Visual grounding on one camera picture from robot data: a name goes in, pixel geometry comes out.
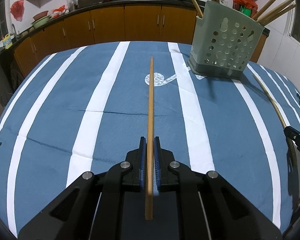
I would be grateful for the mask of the blue white striped tablecloth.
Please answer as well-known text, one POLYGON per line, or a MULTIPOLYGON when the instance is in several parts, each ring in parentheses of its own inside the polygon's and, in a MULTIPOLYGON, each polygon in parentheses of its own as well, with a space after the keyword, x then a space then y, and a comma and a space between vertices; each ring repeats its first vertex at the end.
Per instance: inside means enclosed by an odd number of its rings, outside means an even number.
POLYGON ((17 235, 85 171, 101 173, 147 133, 150 59, 154 128, 163 148, 192 170, 215 170, 281 231, 298 201, 283 127, 300 131, 300 92, 249 63, 239 80, 194 75, 190 46, 113 42, 46 56, 0 117, 0 219, 17 235))

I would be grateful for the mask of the green perforated utensil holder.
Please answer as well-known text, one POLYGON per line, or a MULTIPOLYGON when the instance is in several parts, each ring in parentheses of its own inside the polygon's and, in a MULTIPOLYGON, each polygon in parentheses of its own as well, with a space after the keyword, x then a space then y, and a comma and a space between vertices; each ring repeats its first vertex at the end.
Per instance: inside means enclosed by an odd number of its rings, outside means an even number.
POLYGON ((252 18, 206 1, 203 17, 197 17, 189 67, 196 75, 239 80, 263 33, 252 18))

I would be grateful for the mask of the red bag with containers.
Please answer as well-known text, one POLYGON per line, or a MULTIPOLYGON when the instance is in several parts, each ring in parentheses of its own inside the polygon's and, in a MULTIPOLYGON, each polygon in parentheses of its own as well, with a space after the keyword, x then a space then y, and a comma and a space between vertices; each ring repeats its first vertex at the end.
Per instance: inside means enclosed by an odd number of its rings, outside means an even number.
POLYGON ((258 5, 254 0, 232 0, 232 8, 252 18, 257 13, 258 5))

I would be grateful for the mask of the wooden lower cabinets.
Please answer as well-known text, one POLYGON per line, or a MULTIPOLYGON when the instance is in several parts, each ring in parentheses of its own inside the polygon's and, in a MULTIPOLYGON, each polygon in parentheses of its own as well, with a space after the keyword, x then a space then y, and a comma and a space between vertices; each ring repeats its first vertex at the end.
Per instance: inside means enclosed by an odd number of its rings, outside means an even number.
POLYGON ((192 46, 198 14, 164 3, 106 3, 65 14, 33 31, 14 49, 23 76, 47 55, 98 43, 160 41, 192 46))

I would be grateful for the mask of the yellow detergent bottle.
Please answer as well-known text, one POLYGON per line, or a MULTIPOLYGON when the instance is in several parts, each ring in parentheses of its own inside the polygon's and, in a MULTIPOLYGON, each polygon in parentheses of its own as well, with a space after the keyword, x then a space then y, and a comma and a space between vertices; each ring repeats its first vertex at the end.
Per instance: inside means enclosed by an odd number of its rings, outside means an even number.
POLYGON ((2 44, 3 44, 5 49, 9 49, 12 46, 12 44, 13 44, 12 38, 13 38, 13 36, 11 34, 6 34, 2 38, 2 44))

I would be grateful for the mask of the stacked basins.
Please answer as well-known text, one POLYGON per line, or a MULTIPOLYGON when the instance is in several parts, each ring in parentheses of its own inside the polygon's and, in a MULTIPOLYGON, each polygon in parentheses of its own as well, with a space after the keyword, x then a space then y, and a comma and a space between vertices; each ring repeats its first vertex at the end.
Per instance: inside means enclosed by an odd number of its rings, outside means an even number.
POLYGON ((48 14, 48 11, 40 12, 34 15, 34 21, 31 23, 31 25, 34 27, 34 29, 37 29, 46 24, 50 20, 50 18, 51 16, 48 14))

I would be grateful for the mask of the red plastic bag hanging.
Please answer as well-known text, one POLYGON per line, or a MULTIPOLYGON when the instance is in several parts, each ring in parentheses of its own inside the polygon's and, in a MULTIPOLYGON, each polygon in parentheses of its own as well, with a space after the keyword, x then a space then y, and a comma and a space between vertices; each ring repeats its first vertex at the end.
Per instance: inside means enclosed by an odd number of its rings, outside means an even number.
POLYGON ((24 0, 15 1, 10 7, 10 13, 16 21, 21 22, 24 15, 24 0))

